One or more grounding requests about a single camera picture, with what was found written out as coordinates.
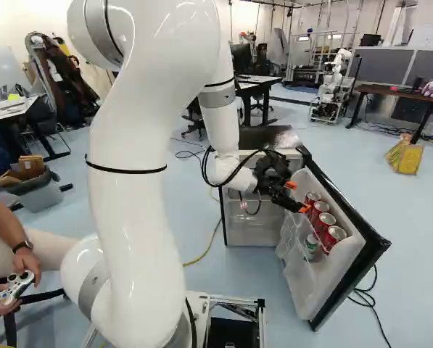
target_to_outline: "white game controller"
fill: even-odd
[[[25,270],[21,275],[12,273],[7,277],[8,288],[0,291],[0,305],[10,305],[19,299],[23,292],[34,282],[34,273]]]

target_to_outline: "fridge door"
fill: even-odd
[[[308,320],[313,330],[318,330],[391,243],[348,202],[304,146],[297,150],[303,155],[305,167],[292,178],[298,185],[295,199],[303,202],[307,192],[319,192],[329,204],[337,225],[347,231],[347,238],[336,244],[328,256],[318,251],[309,260],[305,240],[314,230],[305,215],[289,213],[276,248],[277,255],[284,260],[284,275],[297,314]]]

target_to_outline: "window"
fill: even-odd
[[[342,35],[341,34],[333,34],[332,35],[332,40],[336,40],[338,38],[341,38]],[[327,38],[330,40],[331,39],[331,34],[327,35]]]

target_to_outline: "can lid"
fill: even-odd
[[[321,195],[318,192],[308,192],[306,194],[306,197],[308,197],[309,199],[311,199],[312,201],[319,201],[321,200]]]
[[[334,237],[337,241],[342,241],[347,238],[347,232],[339,226],[331,226],[327,230],[329,234]]]
[[[312,245],[319,244],[319,240],[318,240],[318,238],[316,238],[316,236],[314,235],[314,233],[308,234],[308,237],[306,238],[306,240],[307,240],[307,242],[309,244],[312,244]]]
[[[328,212],[329,211],[329,204],[323,202],[323,201],[317,201],[314,204],[315,209],[320,212]]]
[[[335,217],[328,212],[322,212],[319,215],[319,220],[327,225],[334,225],[336,223]]]

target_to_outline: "table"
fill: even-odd
[[[40,96],[29,97],[27,102],[7,109],[0,109],[0,136],[8,146],[8,151],[13,159],[17,159],[20,156],[26,155],[25,150],[21,147],[20,142],[13,135],[10,125],[16,123],[18,118],[28,114],[33,109],[33,105],[36,103],[42,103]],[[45,135],[42,133],[38,126],[38,123],[31,120],[28,117],[28,124],[33,129],[37,139],[41,142],[42,146],[48,152],[49,156],[44,158],[44,162],[52,161],[57,158],[65,157],[71,154],[71,152],[62,152],[56,154],[52,149],[50,143],[47,141]]]
[[[244,102],[244,126],[251,126],[252,105],[251,98],[255,94],[263,94],[263,121],[261,125],[270,125],[277,121],[276,118],[268,120],[269,111],[269,91],[272,85],[282,81],[282,78],[276,76],[257,76],[257,75],[239,75],[236,77],[239,87],[236,89],[236,95],[242,98]]]
[[[412,144],[416,144],[418,142],[422,130],[426,126],[427,120],[433,113],[433,98],[423,96],[419,92],[405,93],[400,91],[393,91],[392,89],[390,89],[390,86],[381,85],[361,85],[355,87],[355,91],[360,92],[360,96],[358,97],[358,103],[356,104],[355,110],[353,112],[352,120],[350,121],[350,124],[346,126],[346,129],[350,129],[361,121],[361,119],[358,118],[358,114],[360,112],[361,105],[363,104],[364,97],[368,94],[380,94],[382,96],[399,96],[401,98],[422,100],[424,102],[427,102],[428,106],[426,114],[424,115],[418,130],[413,134],[413,138],[411,139]]]

